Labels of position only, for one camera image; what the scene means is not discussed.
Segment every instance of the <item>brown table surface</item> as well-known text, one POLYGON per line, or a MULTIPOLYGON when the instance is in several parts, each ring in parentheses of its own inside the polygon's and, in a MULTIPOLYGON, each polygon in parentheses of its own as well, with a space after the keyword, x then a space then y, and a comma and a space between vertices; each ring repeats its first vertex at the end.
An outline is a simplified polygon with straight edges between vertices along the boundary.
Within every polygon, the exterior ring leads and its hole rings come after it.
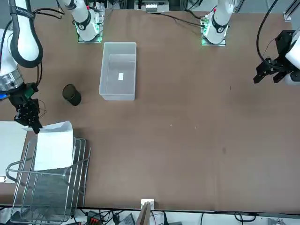
MULTIPOLYGON (((172 15, 197 22, 186 12, 172 15)), ((36 19, 44 73, 35 96, 48 111, 41 121, 69 120, 90 141, 86 207, 139 208, 141 198, 154 198, 157 209, 299 213, 300 89, 271 77, 253 84, 263 16, 232 15, 227 46, 212 47, 201 46, 198 27, 114 10, 104 42, 137 43, 132 102, 99 96, 103 44, 78 44, 70 15, 36 19), (62 98, 68 83, 82 94, 79 106, 62 98)), ((271 14, 261 51, 290 28, 271 14)), ((267 55, 276 56, 274 43, 267 55)), ((36 80, 36 69, 21 70, 27 82, 36 80)), ((1 120, 14 114, 1 103, 1 120)), ((13 193, 1 184, 0 202, 11 203, 13 193)))

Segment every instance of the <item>black cup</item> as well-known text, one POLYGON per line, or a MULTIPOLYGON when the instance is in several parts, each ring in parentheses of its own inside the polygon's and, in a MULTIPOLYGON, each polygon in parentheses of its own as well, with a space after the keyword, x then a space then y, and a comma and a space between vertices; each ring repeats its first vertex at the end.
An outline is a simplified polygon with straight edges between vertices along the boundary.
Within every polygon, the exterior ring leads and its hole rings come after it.
POLYGON ((72 84, 68 84, 66 87, 64 87, 62 96, 72 105, 79 105, 79 103, 81 102, 81 94, 72 84))

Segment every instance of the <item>small white box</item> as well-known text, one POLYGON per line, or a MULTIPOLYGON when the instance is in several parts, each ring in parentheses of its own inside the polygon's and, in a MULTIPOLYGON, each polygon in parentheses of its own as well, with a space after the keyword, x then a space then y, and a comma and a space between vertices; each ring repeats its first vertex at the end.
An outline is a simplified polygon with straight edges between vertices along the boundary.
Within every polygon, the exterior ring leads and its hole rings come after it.
POLYGON ((99 94, 108 101, 135 99, 136 43, 105 42, 99 94))

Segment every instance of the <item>metal wire rack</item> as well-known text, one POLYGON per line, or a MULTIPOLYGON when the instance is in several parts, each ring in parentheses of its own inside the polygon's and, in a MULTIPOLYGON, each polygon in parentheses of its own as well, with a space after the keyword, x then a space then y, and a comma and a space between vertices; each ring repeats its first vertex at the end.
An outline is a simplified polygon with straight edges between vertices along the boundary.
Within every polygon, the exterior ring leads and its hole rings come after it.
POLYGON ((85 139, 74 138, 71 166, 34 171, 37 141, 37 136, 32 138, 23 160, 11 163, 6 169, 6 176, 17 183, 10 221, 60 225, 74 214, 78 205, 84 205, 90 148, 85 139), (10 169, 14 165, 19 165, 19 169, 10 169), (18 172, 18 177, 10 176, 9 172, 18 172), (17 218, 13 217, 16 211, 20 211, 17 218))

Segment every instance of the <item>paper sheet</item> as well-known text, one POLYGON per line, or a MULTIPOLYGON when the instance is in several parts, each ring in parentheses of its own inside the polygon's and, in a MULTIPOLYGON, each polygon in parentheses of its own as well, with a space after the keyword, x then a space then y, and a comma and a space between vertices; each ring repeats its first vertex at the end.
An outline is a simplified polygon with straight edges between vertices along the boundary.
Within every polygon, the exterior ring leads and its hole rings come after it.
POLYGON ((73 129, 69 121, 44 126, 37 135, 34 170, 65 168, 73 164, 73 129))
MULTIPOLYGON (((27 131, 23 126, 14 121, 0 121, 0 183, 14 183, 10 179, 5 179, 5 170, 10 163, 21 160, 25 144, 27 131)), ((11 169, 17 170, 19 165, 14 165, 11 169)), ((9 173, 12 177, 17 177, 16 172, 9 173)))

